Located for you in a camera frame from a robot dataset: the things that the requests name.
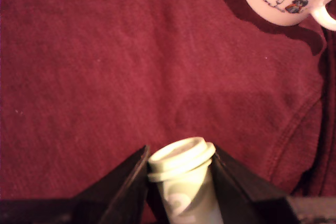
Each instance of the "red fabric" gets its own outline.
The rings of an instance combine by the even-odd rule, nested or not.
[[[275,26],[244,0],[2,0],[2,26],[2,198],[72,196],[144,144],[195,135],[289,193],[336,195],[334,34],[311,17]]]

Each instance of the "mug handle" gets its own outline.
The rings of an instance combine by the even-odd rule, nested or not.
[[[336,20],[327,12],[325,5],[315,8],[310,14],[324,28],[336,31]]]

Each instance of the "bottle lid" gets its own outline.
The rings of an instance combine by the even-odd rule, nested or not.
[[[148,160],[151,182],[171,179],[186,173],[210,159],[216,149],[202,137],[189,137],[169,144],[155,152]]]

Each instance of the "white bottle cap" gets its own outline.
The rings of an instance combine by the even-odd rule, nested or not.
[[[148,160],[151,182],[160,182],[186,173],[210,159],[216,149],[202,137],[190,137],[169,144],[155,152]]]

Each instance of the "printed number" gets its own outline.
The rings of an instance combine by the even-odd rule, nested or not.
[[[190,205],[191,200],[187,194],[170,194],[168,197],[168,202],[173,208],[175,204],[178,207],[173,209],[172,219],[175,223],[188,224],[194,223],[196,221],[195,216],[180,216],[181,213]]]

